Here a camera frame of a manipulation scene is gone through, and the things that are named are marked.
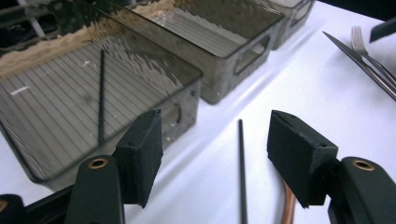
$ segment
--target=metal fork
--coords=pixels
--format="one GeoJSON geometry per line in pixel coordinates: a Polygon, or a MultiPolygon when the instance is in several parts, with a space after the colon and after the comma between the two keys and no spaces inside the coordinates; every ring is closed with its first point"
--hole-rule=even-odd
{"type": "Polygon", "coordinates": [[[384,74],[384,76],[389,80],[389,82],[394,87],[396,87],[396,77],[376,59],[369,56],[369,52],[367,52],[366,47],[364,47],[361,28],[359,26],[352,27],[352,48],[357,53],[359,53],[361,57],[367,59],[373,66],[375,66],[382,74],[384,74]]]}

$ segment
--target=brass insert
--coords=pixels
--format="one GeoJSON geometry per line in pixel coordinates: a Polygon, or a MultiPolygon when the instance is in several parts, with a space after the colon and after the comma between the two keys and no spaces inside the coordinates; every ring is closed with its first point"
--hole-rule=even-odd
{"type": "Polygon", "coordinates": [[[100,168],[106,166],[107,163],[108,163],[107,159],[99,158],[99,159],[95,159],[95,160],[91,161],[90,164],[88,165],[88,167],[90,167],[91,169],[100,169],[100,168]]]}
{"type": "Polygon", "coordinates": [[[0,200],[0,212],[3,212],[3,210],[7,207],[8,202],[0,200]]]}
{"type": "Polygon", "coordinates": [[[365,170],[365,171],[373,171],[374,170],[374,166],[367,161],[355,160],[352,163],[354,166],[358,167],[359,169],[365,170]]]}

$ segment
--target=smoky gray plastic tray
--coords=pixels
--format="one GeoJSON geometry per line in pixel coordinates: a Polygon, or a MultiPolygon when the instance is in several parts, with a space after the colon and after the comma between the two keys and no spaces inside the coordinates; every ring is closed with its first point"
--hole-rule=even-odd
{"type": "Polygon", "coordinates": [[[201,96],[212,105],[266,61],[283,20],[248,1],[123,2],[95,6],[201,69],[201,96]]]}
{"type": "Polygon", "coordinates": [[[308,19],[312,6],[316,0],[250,0],[259,6],[268,7],[285,15],[280,30],[276,36],[273,49],[278,49],[308,19]]]}
{"type": "Polygon", "coordinates": [[[152,109],[162,111],[163,147],[195,122],[201,71],[85,2],[39,2],[0,17],[11,34],[32,30],[32,19],[44,32],[10,42],[0,58],[1,131],[34,182],[73,184],[81,161],[111,154],[152,109]]]}

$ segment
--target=metal knife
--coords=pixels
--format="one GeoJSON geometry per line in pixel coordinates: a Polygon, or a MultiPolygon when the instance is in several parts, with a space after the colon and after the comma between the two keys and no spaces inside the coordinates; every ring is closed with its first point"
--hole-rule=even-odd
{"type": "Polygon", "coordinates": [[[382,78],[372,67],[364,62],[362,57],[353,49],[343,44],[332,35],[323,32],[329,39],[342,50],[353,62],[355,62],[376,84],[378,84],[393,100],[396,101],[396,89],[382,78]]]}

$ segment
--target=white table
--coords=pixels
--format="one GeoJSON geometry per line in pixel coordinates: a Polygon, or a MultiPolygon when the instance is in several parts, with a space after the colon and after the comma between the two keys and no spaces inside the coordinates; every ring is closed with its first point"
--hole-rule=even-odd
{"type": "MultiPolygon", "coordinates": [[[[218,105],[199,102],[196,124],[165,150],[147,207],[125,206],[127,223],[239,223],[237,121],[245,126],[249,223],[279,223],[282,182],[267,159],[271,110],[304,120],[339,146],[338,159],[362,157],[396,180],[396,102],[323,33],[349,43],[353,25],[368,40],[371,18],[317,2],[306,25],[218,105]]],[[[396,74],[396,35],[367,45],[396,74]]],[[[0,138],[0,194],[25,204],[51,192],[29,181],[0,138]]],[[[330,223],[327,208],[296,205],[295,223],[330,223]]]]}

